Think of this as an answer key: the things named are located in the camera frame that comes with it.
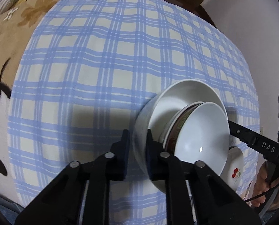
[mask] bowl rim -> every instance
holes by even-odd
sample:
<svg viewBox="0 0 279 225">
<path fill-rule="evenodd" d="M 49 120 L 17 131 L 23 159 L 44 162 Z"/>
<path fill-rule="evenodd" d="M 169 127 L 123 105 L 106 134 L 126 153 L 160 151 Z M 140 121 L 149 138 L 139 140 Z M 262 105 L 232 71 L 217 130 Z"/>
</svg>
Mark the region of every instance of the bowl rim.
<svg viewBox="0 0 279 225">
<path fill-rule="evenodd" d="M 162 145 L 164 145 L 165 143 L 165 140 L 167 139 L 168 137 L 168 134 L 170 133 L 174 123 L 176 122 L 176 120 L 180 117 L 181 114 L 183 114 L 184 111 L 187 111 L 189 108 L 192 108 L 194 106 L 197 106 L 197 105 L 200 105 L 201 103 L 204 103 L 204 101 L 196 101 L 192 104 L 188 104 L 187 106 L 185 106 L 184 108 L 182 108 L 180 111 L 178 111 L 172 118 L 171 120 L 167 123 L 170 124 L 168 127 L 165 127 L 163 129 L 163 132 L 162 134 L 159 136 L 159 139 L 158 139 L 158 142 L 161 142 Z"/>
<path fill-rule="evenodd" d="M 192 112 L 201 104 L 203 103 L 196 103 L 191 106 L 187 106 L 187 108 L 183 108 L 180 114 L 176 116 L 176 118 L 173 120 L 172 124 L 170 125 L 168 132 L 166 133 L 164 140 L 163 140 L 163 145 L 165 151 L 168 153 L 174 154 L 175 152 L 175 147 L 177 144 L 178 136 L 180 134 L 180 131 L 185 124 L 186 120 L 189 118 L 189 116 L 192 114 Z"/>
<path fill-rule="evenodd" d="M 220 108 L 223 110 L 223 112 L 224 112 L 225 115 L 227 116 L 227 111 L 226 111 L 226 108 L 225 108 L 225 106 L 224 106 L 224 103 L 222 102 L 221 97 L 216 93 L 216 91 L 215 91 L 210 85 L 208 85 L 207 83 L 205 83 L 205 82 L 203 82 L 203 81 L 201 81 L 201 80 L 196 80 L 196 79 L 183 79 L 183 80 L 178 80 L 178 81 L 176 81 L 175 83 L 171 84 L 169 87 L 167 87 L 167 88 L 166 88 L 163 92 L 161 92 L 159 95 L 156 95 L 156 96 L 158 96 L 158 98 L 156 99 L 156 101 L 154 102 L 154 104 L 153 104 L 153 106 L 152 106 L 152 108 L 151 108 L 151 109 L 152 109 L 152 111 L 151 111 L 151 116 L 152 116 L 152 114 L 153 114 L 153 112 L 154 112 L 154 110 L 155 110 L 157 104 L 158 104 L 159 101 L 162 99 L 163 95 L 166 94 L 166 93 L 167 93 L 171 88 L 173 88 L 175 85 L 178 85 L 178 84 L 180 84 L 180 83 L 182 83 L 182 82 L 185 82 L 185 81 L 195 81 L 195 82 L 201 83 L 201 84 L 203 84 L 204 86 L 207 86 L 209 89 L 211 89 L 211 90 L 216 94 L 216 96 L 218 97 L 218 99 L 219 99 L 221 105 L 223 106 L 223 108 L 221 108 L 221 107 L 220 107 Z"/>
</svg>

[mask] white bowl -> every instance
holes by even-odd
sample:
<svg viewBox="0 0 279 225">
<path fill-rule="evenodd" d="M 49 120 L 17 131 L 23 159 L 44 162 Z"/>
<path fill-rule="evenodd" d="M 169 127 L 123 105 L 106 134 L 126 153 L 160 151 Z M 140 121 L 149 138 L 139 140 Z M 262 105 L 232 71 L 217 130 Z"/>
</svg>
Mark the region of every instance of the white bowl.
<svg viewBox="0 0 279 225">
<path fill-rule="evenodd" d="M 147 174 L 145 148 L 147 130 L 151 129 L 154 140 L 158 140 L 166 124 L 182 108 L 195 102 L 214 102 L 226 109 L 217 93 L 207 84 L 192 79 L 180 80 L 151 99 L 139 113 L 133 134 L 132 145 L 135 158 Z"/>
<path fill-rule="evenodd" d="M 224 111 L 215 103 L 197 106 L 185 120 L 173 154 L 181 161 L 205 162 L 217 175 L 226 164 L 229 151 L 230 130 Z"/>
</svg>

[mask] black mechanical arm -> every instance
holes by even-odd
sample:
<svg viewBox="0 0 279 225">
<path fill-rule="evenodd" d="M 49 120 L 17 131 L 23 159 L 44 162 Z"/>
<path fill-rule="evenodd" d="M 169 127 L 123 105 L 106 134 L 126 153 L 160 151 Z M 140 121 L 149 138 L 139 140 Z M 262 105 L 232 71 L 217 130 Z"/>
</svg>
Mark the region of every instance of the black mechanical arm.
<svg viewBox="0 0 279 225">
<path fill-rule="evenodd" d="M 228 122 L 231 135 L 275 166 L 273 173 L 269 170 L 269 178 L 279 177 L 279 143 Z M 93 162 L 69 163 L 19 214 L 15 225 L 108 225 L 109 182 L 124 180 L 128 154 L 129 132 L 124 130 L 121 141 L 112 144 L 110 152 Z M 259 212 L 250 208 L 203 161 L 180 161 L 153 140 L 151 130 L 147 133 L 146 163 L 151 180 L 165 180 L 167 224 L 194 224 L 186 180 L 198 225 L 261 224 Z M 9 225 L 1 213 L 0 225 Z"/>
</svg>

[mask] table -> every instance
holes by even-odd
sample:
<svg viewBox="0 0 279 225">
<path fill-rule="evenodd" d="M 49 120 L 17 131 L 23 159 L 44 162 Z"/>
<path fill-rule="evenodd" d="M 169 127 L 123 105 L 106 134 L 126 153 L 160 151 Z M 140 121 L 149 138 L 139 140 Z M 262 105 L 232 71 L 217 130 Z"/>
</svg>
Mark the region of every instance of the table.
<svg viewBox="0 0 279 225">
<path fill-rule="evenodd" d="M 259 131 L 248 65 L 204 20 L 162 0 L 60 0 L 35 29 L 11 95 L 8 151 L 22 204 L 70 161 L 109 151 L 151 98 L 184 78 L 207 82 L 229 119 Z M 257 153 L 230 145 L 245 157 L 240 194 Z M 109 212 L 110 224 L 166 224 L 165 195 L 132 151 L 126 180 L 111 183 Z"/>
</svg>

